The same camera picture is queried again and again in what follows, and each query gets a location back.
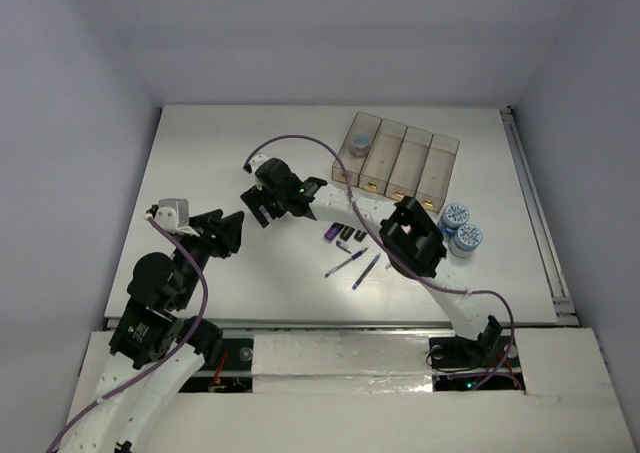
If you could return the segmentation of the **orange cap highlighter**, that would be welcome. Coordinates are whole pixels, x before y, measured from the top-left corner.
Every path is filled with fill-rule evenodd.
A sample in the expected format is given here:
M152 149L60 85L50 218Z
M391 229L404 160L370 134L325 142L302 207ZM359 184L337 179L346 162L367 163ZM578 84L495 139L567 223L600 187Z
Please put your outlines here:
M345 227L340 235L340 238L347 241L354 233L354 229L351 227Z

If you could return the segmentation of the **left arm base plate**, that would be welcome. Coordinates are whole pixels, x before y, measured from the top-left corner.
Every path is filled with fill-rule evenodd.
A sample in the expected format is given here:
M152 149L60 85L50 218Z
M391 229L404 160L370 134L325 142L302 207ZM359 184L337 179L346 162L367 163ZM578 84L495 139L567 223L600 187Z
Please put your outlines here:
M253 338L224 338L219 357L201 370L211 374L218 370L221 376L249 374L252 369L253 350Z

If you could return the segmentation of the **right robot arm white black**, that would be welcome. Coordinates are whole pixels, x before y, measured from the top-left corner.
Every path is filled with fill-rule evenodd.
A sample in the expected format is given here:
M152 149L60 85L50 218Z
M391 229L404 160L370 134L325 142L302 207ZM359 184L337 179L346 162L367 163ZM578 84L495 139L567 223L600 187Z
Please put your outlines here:
M455 368L490 365L503 328L494 316L480 311L472 292L435 280L436 269L446 258L444 237L415 199L356 197L320 178L301 180L284 161L262 154L243 169L253 176L254 185L241 199L261 226L290 215L366 231L381 242L391 266L420 282L448 317L455 336L443 348L441 359L453 362Z

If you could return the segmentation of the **clear jar blue clips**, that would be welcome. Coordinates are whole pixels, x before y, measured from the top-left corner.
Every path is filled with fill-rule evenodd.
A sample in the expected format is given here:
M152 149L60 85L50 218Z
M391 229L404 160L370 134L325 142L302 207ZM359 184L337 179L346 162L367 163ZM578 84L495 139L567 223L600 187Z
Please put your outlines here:
M355 133L350 136L349 152L355 157L366 157L371 149L372 136L366 133Z

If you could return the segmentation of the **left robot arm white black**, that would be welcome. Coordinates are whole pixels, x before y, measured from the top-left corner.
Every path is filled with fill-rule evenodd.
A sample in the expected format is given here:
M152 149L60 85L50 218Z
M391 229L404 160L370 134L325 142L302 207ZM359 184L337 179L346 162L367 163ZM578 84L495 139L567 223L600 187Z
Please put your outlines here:
M192 216L186 200L163 199L145 219L174 251L149 253L135 264L91 403L68 422L56 452L140 451L186 381L220 359L221 328L202 312L189 319L175 314L197 289L208 302L205 266L239 251L243 212Z

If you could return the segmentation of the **green cap highlighter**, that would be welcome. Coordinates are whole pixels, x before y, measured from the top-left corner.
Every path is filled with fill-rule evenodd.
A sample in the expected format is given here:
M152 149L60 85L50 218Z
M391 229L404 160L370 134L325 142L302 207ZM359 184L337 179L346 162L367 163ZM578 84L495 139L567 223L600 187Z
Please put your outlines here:
M367 236L367 233L365 231L358 230L354 235L354 239L357 242L362 242L366 236Z

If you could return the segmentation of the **purple cap highlighter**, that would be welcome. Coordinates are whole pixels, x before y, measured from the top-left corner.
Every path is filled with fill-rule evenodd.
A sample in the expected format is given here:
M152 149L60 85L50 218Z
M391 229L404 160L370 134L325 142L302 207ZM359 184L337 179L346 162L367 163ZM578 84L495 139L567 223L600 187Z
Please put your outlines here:
M343 226L338 223L334 223L323 235L323 239L329 243L333 242L334 239L339 235Z

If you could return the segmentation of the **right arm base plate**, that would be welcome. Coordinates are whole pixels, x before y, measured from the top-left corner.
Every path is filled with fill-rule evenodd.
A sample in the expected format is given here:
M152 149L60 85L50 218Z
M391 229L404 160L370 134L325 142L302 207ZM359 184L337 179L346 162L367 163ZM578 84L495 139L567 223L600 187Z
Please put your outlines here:
M508 336L500 336L494 343L471 341L457 336L436 336L429 338L430 364L441 371L486 369L494 367L506 358L506 367L520 367L516 345L507 349Z

